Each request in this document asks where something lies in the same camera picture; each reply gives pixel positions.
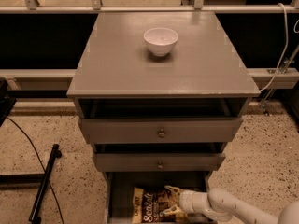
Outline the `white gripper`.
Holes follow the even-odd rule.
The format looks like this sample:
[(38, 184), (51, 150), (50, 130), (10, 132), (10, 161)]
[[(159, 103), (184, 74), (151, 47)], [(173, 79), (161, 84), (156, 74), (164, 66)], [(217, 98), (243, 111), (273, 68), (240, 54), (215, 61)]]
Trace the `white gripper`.
[[(186, 214), (207, 214), (211, 210), (206, 192), (197, 192), (193, 190), (184, 190), (170, 185), (165, 186), (173, 195), (179, 197), (179, 207)], [(163, 210), (164, 216), (175, 216), (181, 213), (181, 209), (176, 204)]]

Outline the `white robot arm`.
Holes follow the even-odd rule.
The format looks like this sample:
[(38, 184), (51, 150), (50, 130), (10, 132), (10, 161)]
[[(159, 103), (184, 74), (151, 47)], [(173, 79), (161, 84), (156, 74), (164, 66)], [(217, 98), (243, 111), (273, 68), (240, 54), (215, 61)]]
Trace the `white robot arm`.
[(277, 217), (236, 198), (224, 189), (214, 188), (208, 192), (198, 192), (172, 186), (166, 188), (178, 198), (178, 202), (163, 210), (165, 216), (202, 215), (220, 222), (236, 217), (244, 224), (299, 224), (298, 201), (289, 203)]

